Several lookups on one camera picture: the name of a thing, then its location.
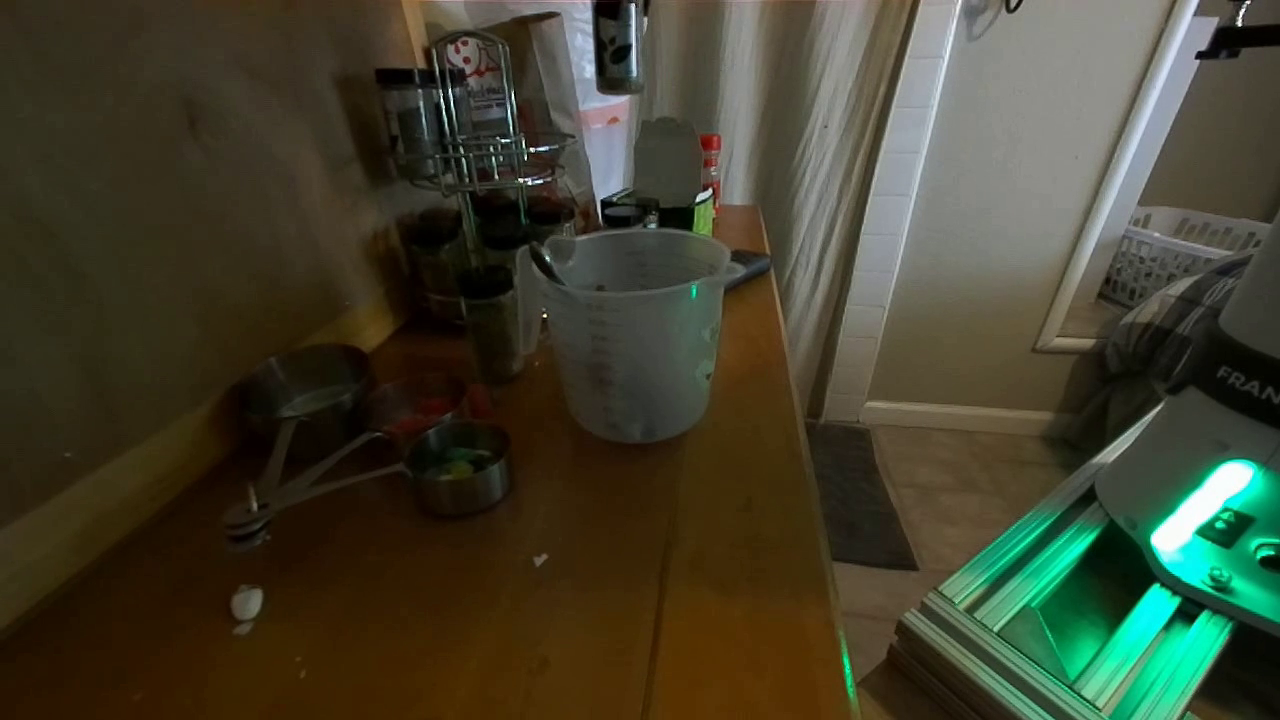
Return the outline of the red capped spice jar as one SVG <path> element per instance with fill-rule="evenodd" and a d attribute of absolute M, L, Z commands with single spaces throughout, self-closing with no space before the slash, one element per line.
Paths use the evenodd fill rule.
<path fill-rule="evenodd" d="M 712 203 L 720 203 L 720 133 L 699 137 L 699 170 L 704 170 L 704 189 L 712 191 Z"/>

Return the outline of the clear plastic measuring jug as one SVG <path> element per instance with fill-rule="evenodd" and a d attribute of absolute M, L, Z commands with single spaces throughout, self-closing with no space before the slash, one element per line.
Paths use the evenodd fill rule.
<path fill-rule="evenodd" d="M 712 399 L 732 254 L 676 229 L 553 237 L 535 276 L 572 422 L 612 444 L 691 434 Z"/>

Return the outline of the small steel measuring cup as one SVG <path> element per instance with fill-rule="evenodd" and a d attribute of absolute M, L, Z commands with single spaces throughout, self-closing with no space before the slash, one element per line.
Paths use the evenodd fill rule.
<path fill-rule="evenodd" d="M 297 477 L 251 484 L 249 497 L 224 514 L 224 542 L 265 546 L 280 514 L 387 477 L 403 477 L 426 516 L 474 516 L 510 492 L 506 436 L 491 426 L 439 422 L 417 434 L 395 461 L 339 477 L 339 463 L 368 444 L 378 444 L 378 434 L 348 439 Z"/>

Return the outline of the dark floor mat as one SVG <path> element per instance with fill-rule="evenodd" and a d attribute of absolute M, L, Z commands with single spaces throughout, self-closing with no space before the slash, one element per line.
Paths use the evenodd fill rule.
<path fill-rule="evenodd" d="M 871 436 L 848 426 L 812 426 L 807 448 L 832 555 L 840 563 L 910 572 L 916 555 L 878 482 Z"/>

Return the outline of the large steel measuring cup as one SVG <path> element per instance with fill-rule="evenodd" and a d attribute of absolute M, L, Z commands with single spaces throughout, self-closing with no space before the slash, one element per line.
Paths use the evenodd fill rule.
<path fill-rule="evenodd" d="M 306 346 L 265 357 L 244 380 L 244 422 L 269 439 L 269 463 L 249 497 L 229 514 L 231 524 L 265 521 L 312 492 L 368 429 L 373 360 L 350 346 Z"/>

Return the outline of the white laundry basket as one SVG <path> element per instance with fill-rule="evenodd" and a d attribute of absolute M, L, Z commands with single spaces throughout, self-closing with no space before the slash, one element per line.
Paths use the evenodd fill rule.
<path fill-rule="evenodd" d="M 1137 308 L 1162 283 L 1248 255 L 1264 240 L 1264 219 L 1144 203 L 1114 240 L 1100 297 Z"/>

